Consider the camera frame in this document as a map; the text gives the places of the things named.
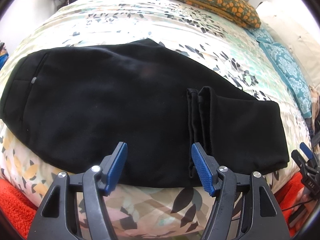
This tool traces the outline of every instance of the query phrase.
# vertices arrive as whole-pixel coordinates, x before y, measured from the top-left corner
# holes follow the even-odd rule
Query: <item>bedspread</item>
[[[34,51],[120,44],[145,38],[200,62],[258,100],[277,102],[289,153],[299,148],[301,142],[310,145],[308,129],[292,95],[258,43],[232,22],[173,0],[78,0],[61,8],[24,39],[8,59],[0,71],[0,91],[18,60]],[[39,206],[60,170],[27,149],[2,121],[0,143],[0,176]],[[287,168],[268,174],[265,179],[276,192],[297,170],[290,158]],[[117,185],[105,198],[116,233],[138,237],[169,237],[202,230],[213,202],[202,187]],[[78,210],[86,232],[81,193]],[[234,214],[239,211],[240,205],[235,205]]]

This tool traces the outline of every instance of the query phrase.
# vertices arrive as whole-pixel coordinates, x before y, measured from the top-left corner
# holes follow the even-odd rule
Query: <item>clamp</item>
[[[204,190],[218,198],[201,240],[227,239],[237,192],[243,195],[236,240],[290,239],[280,207],[261,173],[233,173],[208,156],[199,143],[192,145],[191,156]],[[76,203],[76,192],[83,192],[91,239],[117,240],[102,196],[115,189],[126,158],[127,145],[120,142],[112,155],[85,173],[60,172],[39,206],[27,239],[83,240]]]
[[[112,155],[104,157],[84,173],[60,172],[43,198],[27,240],[84,240],[81,235],[76,193],[83,192],[84,207],[92,240],[117,239],[102,196],[116,188],[128,147],[119,142]]]
[[[242,210],[235,240],[290,239],[281,209],[261,173],[233,173],[207,155],[200,143],[192,145],[191,156],[204,190],[218,197],[201,240],[227,239],[236,192],[242,192]]]
[[[311,199],[318,200],[320,198],[320,165],[317,155],[312,152],[305,143],[300,144],[300,149],[308,157],[308,161],[302,157],[297,151],[291,153],[292,159],[300,168],[302,175],[301,183],[305,186],[303,195],[307,194]],[[289,217],[289,227],[294,225],[307,213],[304,205],[301,205],[296,212]]]

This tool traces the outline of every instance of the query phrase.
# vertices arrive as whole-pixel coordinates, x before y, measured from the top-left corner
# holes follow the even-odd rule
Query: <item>black cable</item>
[[[314,199],[310,199],[310,200],[308,200],[308,201],[306,201],[306,202],[298,203],[298,204],[296,204],[296,205],[294,205],[294,206],[292,206],[292,207],[290,207],[290,208],[286,208],[286,209],[283,209],[283,210],[281,210],[281,211],[287,211],[287,210],[292,209],[292,208],[294,208],[294,207],[307,204],[307,203],[309,203],[309,202],[311,202],[311,201],[313,201],[313,200],[314,200]]]
[[[310,199],[310,200],[308,200],[308,201],[298,203],[298,204],[296,204],[296,205],[294,205],[294,206],[292,206],[292,207],[290,207],[290,208],[282,209],[281,211],[282,211],[282,212],[283,212],[283,211],[287,211],[287,210],[292,209],[292,208],[295,208],[295,207],[297,207],[297,206],[307,204],[307,203],[309,203],[309,202],[311,202],[311,201],[313,201],[313,200],[314,200],[314,199]],[[239,219],[240,219],[240,218],[235,218],[235,219],[232,219],[231,221],[236,221],[236,220],[239,220]]]

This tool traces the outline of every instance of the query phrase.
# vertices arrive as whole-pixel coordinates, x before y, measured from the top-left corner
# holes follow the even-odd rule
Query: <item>blue gripper pad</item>
[[[208,192],[210,196],[213,196],[214,187],[212,185],[212,173],[210,172],[204,157],[200,153],[196,144],[193,144],[191,147],[191,157],[196,166],[204,190]]]
[[[304,142],[300,143],[300,149],[304,152],[304,154],[308,157],[309,160],[313,158],[312,151]]]
[[[116,158],[114,159],[110,170],[108,172],[108,180],[106,191],[110,194],[112,191],[115,190],[116,185],[119,181],[120,175],[122,173],[125,161],[127,160],[128,156],[128,146],[126,143],[122,144],[122,147],[116,154]]]

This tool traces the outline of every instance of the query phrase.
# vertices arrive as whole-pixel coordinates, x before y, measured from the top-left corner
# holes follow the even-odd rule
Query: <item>bed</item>
[[[61,8],[25,38],[8,59],[0,71],[0,91],[15,64],[32,52],[63,46],[121,44],[145,38],[198,61],[258,100],[277,102],[289,153],[299,148],[301,142],[310,146],[308,128],[297,104],[257,41],[228,20],[174,0],[78,0]],[[0,143],[0,177],[39,206],[61,170],[26,148],[2,120]],[[290,158],[287,168],[267,174],[265,179],[275,193],[297,171]],[[88,228],[81,193],[77,201],[85,237]],[[117,235],[143,238],[203,230],[213,203],[214,198],[202,187],[117,185],[105,198]],[[240,204],[236,201],[234,215],[239,212]]]

